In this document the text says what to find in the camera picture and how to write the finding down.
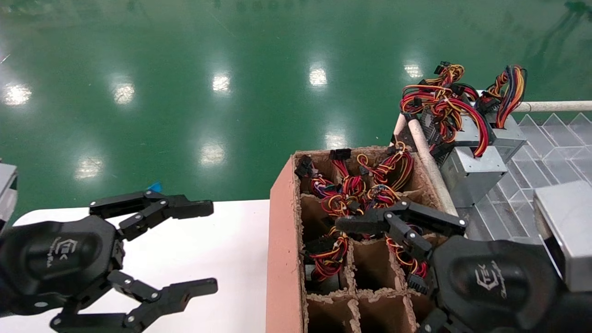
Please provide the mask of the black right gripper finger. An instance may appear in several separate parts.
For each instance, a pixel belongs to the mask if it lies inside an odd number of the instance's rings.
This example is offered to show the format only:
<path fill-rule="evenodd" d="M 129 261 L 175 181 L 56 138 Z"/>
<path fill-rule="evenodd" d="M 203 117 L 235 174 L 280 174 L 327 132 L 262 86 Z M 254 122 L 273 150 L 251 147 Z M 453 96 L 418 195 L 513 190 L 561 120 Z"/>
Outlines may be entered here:
<path fill-rule="evenodd" d="M 457 216 L 415 202 L 398 202 L 392 207 L 369 209 L 362 216 L 344 216 L 335 228 L 347 234 L 385 234 L 413 258 L 429 261 L 431 243 L 410 226 L 432 230 L 442 236 L 463 236 L 468 223 Z"/>
<path fill-rule="evenodd" d="M 416 329 L 417 333 L 439 333 L 447 324 L 447 313 L 434 308 Z"/>

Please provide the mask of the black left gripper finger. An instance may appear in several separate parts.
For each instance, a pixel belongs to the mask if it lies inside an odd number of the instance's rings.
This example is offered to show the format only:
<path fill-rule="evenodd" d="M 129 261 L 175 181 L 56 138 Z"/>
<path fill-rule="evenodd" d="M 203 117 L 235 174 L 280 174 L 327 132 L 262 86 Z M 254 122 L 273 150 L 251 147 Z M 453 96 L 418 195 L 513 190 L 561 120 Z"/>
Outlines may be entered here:
<path fill-rule="evenodd" d="M 89 205 L 89 213 L 102 219 L 131 215 L 120 222 L 118 237 L 132 241 L 170 218 L 210 216 L 214 205 L 211 200 L 191 201 L 184 195 L 142 191 L 99 199 Z"/>
<path fill-rule="evenodd" d="M 184 312 L 188 302 L 218 291 L 215 278 L 174 283 L 157 290 L 121 271 L 112 271 L 99 291 L 114 288 L 139 302 L 129 313 L 80 314 L 83 301 L 70 302 L 51 321 L 57 333 L 143 333 L 159 318 Z"/>

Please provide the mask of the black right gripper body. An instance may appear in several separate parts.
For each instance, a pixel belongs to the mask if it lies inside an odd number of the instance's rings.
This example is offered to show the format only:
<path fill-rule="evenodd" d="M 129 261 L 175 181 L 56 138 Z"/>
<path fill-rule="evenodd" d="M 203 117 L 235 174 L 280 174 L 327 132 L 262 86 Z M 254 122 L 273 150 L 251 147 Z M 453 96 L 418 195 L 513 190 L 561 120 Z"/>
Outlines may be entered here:
<path fill-rule="evenodd" d="M 433 251 L 431 298 L 459 331 L 533 330 L 561 290 L 542 245 L 453 236 Z"/>

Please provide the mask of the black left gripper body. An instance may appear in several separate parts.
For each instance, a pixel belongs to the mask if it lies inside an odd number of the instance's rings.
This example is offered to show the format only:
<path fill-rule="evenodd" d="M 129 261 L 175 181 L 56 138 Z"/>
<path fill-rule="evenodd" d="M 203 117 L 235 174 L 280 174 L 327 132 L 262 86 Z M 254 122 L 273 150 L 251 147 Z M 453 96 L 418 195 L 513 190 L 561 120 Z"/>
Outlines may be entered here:
<path fill-rule="evenodd" d="M 13 226 L 1 236 L 1 316 L 87 308 L 111 289 L 124 255 L 115 226 L 97 216 Z"/>

